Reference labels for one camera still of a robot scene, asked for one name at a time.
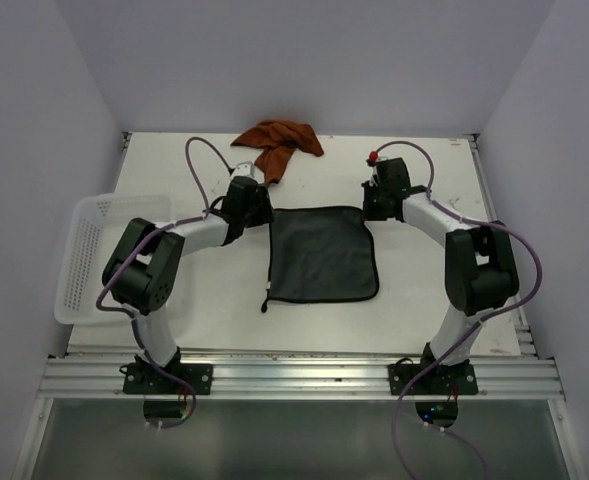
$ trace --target white basket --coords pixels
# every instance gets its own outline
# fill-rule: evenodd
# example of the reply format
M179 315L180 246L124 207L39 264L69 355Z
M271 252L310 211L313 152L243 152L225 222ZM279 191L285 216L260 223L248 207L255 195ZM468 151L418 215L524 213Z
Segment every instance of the white basket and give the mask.
M127 224L141 217L173 222L168 195L99 195L76 204L56 290L54 316L65 324L87 325L127 320L118 312L101 312L95 303L103 288L101 275ZM117 305L111 295L105 305Z

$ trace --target white tabletop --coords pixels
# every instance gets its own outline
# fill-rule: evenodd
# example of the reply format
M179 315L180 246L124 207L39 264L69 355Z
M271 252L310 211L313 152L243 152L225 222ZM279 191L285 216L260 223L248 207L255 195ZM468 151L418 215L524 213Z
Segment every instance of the white tabletop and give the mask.
M178 218L198 215L202 200L190 176L184 145L191 134L134 133L115 193L172 195ZM228 162L254 160L259 150L230 147L234 134L203 135ZM297 151L280 184L270 187L275 208L353 205L363 201L361 183L371 175L368 153L387 137L320 136L325 155ZM469 144L457 139L410 139L436 165L434 194L461 212L486 219ZM192 158L210 201L225 194L225 169L213 152L192 144ZM402 156L412 184L425 184L420 153L391 147ZM269 263L266 226L249 229L233 244L184 258L168 303L170 327L181 347L355 353L420 353L438 330L448 307L443 287L444 251L422 232L396 221L368 222L374 236L379 294L359 303L291 305L265 299ZM134 346L127 322L77 326L70 347ZM476 355L520 355L512 317L491 320L474 344Z

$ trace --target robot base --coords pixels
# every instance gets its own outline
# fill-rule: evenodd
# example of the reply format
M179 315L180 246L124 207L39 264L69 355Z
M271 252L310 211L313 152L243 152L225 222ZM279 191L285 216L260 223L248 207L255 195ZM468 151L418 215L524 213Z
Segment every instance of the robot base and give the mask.
M134 363L123 365L119 371L125 375L123 393L126 395L175 395L179 387L172 380L159 375L149 363L138 356ZM209 395L212 389L213 366L210 363L181 363L181 352L163 367L167 373L189 383L197 395Z
M400 395L405 385L434 360L428 343L423 350L420 365L405 363L405 359L388 365L390 393ZM476 374L469 360L452 366L439 365L431 373L421 378L409 391L409 395L459 396L477 394Z

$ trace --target purple cable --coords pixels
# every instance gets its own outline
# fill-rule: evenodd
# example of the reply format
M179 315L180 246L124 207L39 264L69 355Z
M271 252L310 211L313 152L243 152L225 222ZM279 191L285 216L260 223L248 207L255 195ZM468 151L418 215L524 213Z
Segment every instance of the purple cable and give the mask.
M216 155L218 155L218 158L221 159L221 162L223 162L223 165L225 165L225 167L227 168L227 171L229 173L232 173L233 169L227 163L227 160L225 160L225 157L223 157L221 152L218 151L218 148L216 148L214 145L212 145L212 143L209 140L205 140L202 137L191 137L185 143L185 159L187 160L187 167L190 169L190 172L192 173L192 177L194 177L194 182L196 183L196 186L198 187L199 192L201 192L201 197L203 197L203 203L205 203L205 212L206 212L205 214L207 215L208 209L210 208L210 202L207 199L207 194L205 193L205 189L203 188L203 184L199 180L198 175L196 175L196 170L194 170L194 165L192 164L192 159L190 157L190 145L192 144L192 142L196 142L196 141L202 142L205 145L207 145L208 147L210 147L212 150L214 150L214 153L216 153Z
M194 414L194 410L196 410L196 392L194 391L194 388L192 388L192 386L189 383L187 383L185 380L180 379L177 376L174 376L171 373L166 372L165 370L163 370L163 367L161 367L158 363L156 363L156 361L152 358L152 356L149 354L149 352L145 349L145 345L143 345L143 341L141 340L141 335L138 331L138 325L136 324L136 320L132 320L132 333L134 334L134 339L136 340L136 344L138 345L138 347L141 350L143 350L143 354L145 355L145 358L147 359L148 363L151 365L152 369L156 373L158 373L159 375L181 385L184 388L184 390L187 390L190 393L190 396L192 397L192 403L190 405L190 409L183 416L183 418L181 418L178 422L171 422L171 423L162 424L161 426L159 426L159 428L161 428L162 430L167 430L169 428L179 427L179 426L183 425Z
M185 143L185 159L187 160L187 166L190 169L192 177L194 178L194 182L196 183L196 186L198 187L199 191L201 192L201 197L203 197L203 202L205 203L204 212L205 212L205 217L206 217L209 213L209 210L210 210L210 203L209 203L209 200L207 199L207 194L205 193L205 189L203 188L203 184L201 183L200 179L198 178L198 175L196 174L196 170L194 170L194 165L192 164L192 159L190 157L190 144L194 141L202 142L205 145L207 145L208 147L210 147L212 150L214 150L214 153L216 153L216 155L218 155L218 157L221 159L221 161L223 162L223 165L225 165L225 168L227 168L227 171L229 173L232 173L233 169L227 163L227 160L225 160L225 157L223 157L221 152L214 145L212 145L212 143L209 142L208 140L206 140L202 137L191 137ZM141 241L141 243L139 243L136 246L136 248L134 248L132 253L125 259L123 264L116 270L114 275L112 275L110 277L109 281L105 284L105 286L103 287L103 290L101 290L101 293L99 293L98 298L96 299L96 308L98 310L101 310L103 312L124 313L132 320L132 332L134 333L134 338L136 340L136 343L138 344L139 348L141 350L143 350L143 355L145 356L148 363L152 366L154 371L156 371L156 373L158 373L159 375L162 375L162 376L166 377L167 379L172 380L175 383L178 383L179 385L181 385L182 387L187 389L189 391L190 395L192 396L192 399L193 399L192 405L191 405L190 410L187 413L187 415L184 418L182 418L179 422L169 423L167 425L162 426L161 428L164 428L164 429L165 428L173 428L173 427L177 427L179 425L182 425L187 419L189 419L192 416L192 414L194 413L194 409L196 408L196 392L194 391L194 389L192 388L192 386L189 383L187 383L185 380L181 380L180 378L163 370L163 368L152 358L152 356L149 354L149 352L145 348L145 345L143 345L143 342L141 341L141 337L140 337L139 331L138 331L138 325L136 324L136 315L134 315L134 312L132 312L126 308L122 308L122 307L107 307L107 306L103 305L103 301L105 300L105 297L110 292L110 290L112 289L112 287L114 286L116 281L121 277L121 275L123 274L125 269L131 265L131 263L136 259L137 255L139 253L141 253L141 251L145 248L145 246L154 237L156 237L158 234L160 234L162 232L166 232L168 230L171 230L174 227L178 227L180 225L186 225L188 223L193 223L193 222L197 222L200 220L203 220L203 217L186 218L183 220L179 220L175 224L170 223L170 224L165 225L163 227L157 228L157 229L153 230L152 232L150 232L148 235L146 235L145 238L143 238L143 240Z
M508 306L500 308L498 310L494 310L493 312L490 312L487 315L484 315L483 317L481 317L480 323L475 323L473 326L471 326L454 345L452 345L443 355L441 355L439 358L434 360L434 362L432 362L427 368L425 368L424 370L421 370L414 378L412 378L412 380L410 380L407 383L407 385L405 385L405 388L403 388L403 390L401 391L401 394L399 395L398 400L396 401L396 408L394 409L394 415L392 417L392 441L394 443L394 450L396 450L396 456L400 460L401 464L403 465L403 467L405 468L407 473L410 475L410 477L412 477L414 480L418 480L418 478L419 478L418 475L416 474L416 472L414 470L412 470L412 468L409 466L409 463L407 462L407 459L403 456L403 452L401 451L401 447L400 447L400 444L399 444L398 438L397 438L398 435L397 435L396 424L398 423L398 416L401 411L401 404L403 402L403 397L405 397L409 393L409 391L416 384L416 382L418 382L421 378L423 378L425 375L427 375L432 370L434 370L452 352L454 352L458 347L460 347L465 342L465 340L467 340L474 332L476 332L476 330L478 330L481 327L481 324L485 323L490 318L494 318L494 317L501 315L503 313L515 310L515 309L525 305L527 302L529 302L536 295L538 290L541 288L541 283L543 282L543 266L541 265L541 260L538 256L538 254L536 253L536 251L534 250L534 247L521 234L519 234L519 233L517 233L517 232L515 232L515 231L513 231L503 225L500 225L500 224L495 224L495 223L490 223L490 222L482 222L480 220L472 220L469 218L465 218L464 216L457 215L456 213L447 209L446 207L444 207L442 204L440 204L436 200L433 200L432 199L432 184L434 183L434 162L432 160L432 157L430 157L430 155L425 151L425 149L423 149L419 145L417 145L413 142L409 142L407 140L394 140L394 141L391 141L391 142L381 145L376 150L376 152L380 153L381 150L383 150L384 148L387 148L391 145L407 145L407 146L415 148L416 150L418 150L419 152L421 152L423 154L423 156L427 160L427 163L430 168L430 178L427 182L425 194L426 194L428 200L430 201L430 203L432 203L438 210L440 210L445 215L447 215L455 220L459 220L461 223L465 223L467 225L480 226L480 227L489 227L489 228L492 228L495 230L500 230L502 232L505 232L508 235L511 235L512 237L516 238L527 249L529 254L532 256L532 260L534 260L534 265L536 266L536 280L534 281L534 286L532 287L532 290L530 290L530 292L525 297L523 297L518 302L513 303L512 305L508 305ZM468 439L466 439L460 433L456 433L454 431L449 431L449 430L445 430L445 432L448 433L449 435L459 439L461 442L465 443L468 447L470 447L476 453L476 455L480 459L481 463L483 464L483 476L486 480L489 479L490 474L489 474L489 468L487 465L487 461L486 461L485 457L483 456L483 454L480 452L480 450L472 442L470 442Z
M125 269L132 264L132 262L136 259L137 255L139 253L141 253L141 251L145 248L145 246L154 237L156 237L158 234L160 234L162 232L166 232L166 231L171 230L172 228L178 227L180 225L187 225L188 223L194 223L194 222L198 222L201 220L203 220L203 217L186 218L183 220L179 220L176 223L169 223L169 224L159 227L155 230L152 230L150 233L148 233L143 238L143 240L141 240L141 243L139 243L136 246L136 248L134 248L134 250L132 250L132 253L130 253L130 255L125 259L125 261L122 263L122 265L116 270L114 275L112 275L110 277L108 282L103 287L103 290L101 290L101 293L98 294L98 298L96 299L96 308L98 310L101 310L103 312L121 312L121 313L124 313L125 315L127 315L128 317L130 317L130 319L132 320L132 331L134 333L134 338L136 340L136 343L139 346L139 348L141 350L143 350L143 355L145 356L145 359L152 366L154 371L156 373L158 373L159 375L162 375L165 378L167 378L175 383L178 383L184 389L187 389L187 391L189 391L190 395L192 396L192 405L191 405L190 410L187 413L187 415L178 422L168 423L166 425L161 426L160 428L162 428L162 429L178 427L179 425L182 425L183 423L185 423L192 416L192 414L194 413L194 409L196 408L196 392L194 391L194 389L192 388L192 386L189 383L187 383L185 380L181 380L180 378L163 370L163 368L152 358L152 356L149 354L149 352L145 348L145 345L143 345L143 343L141 341L141 337L138 332L138 326L136 325L136 315L134 315L134 312L132 312L131 310L128 310L127 308L123 308L123 307L105 306L105 305L103 305L103 300L105 300L105 297L110 292L110 290L112 289L112 287L114 286L116 281L123 274Z

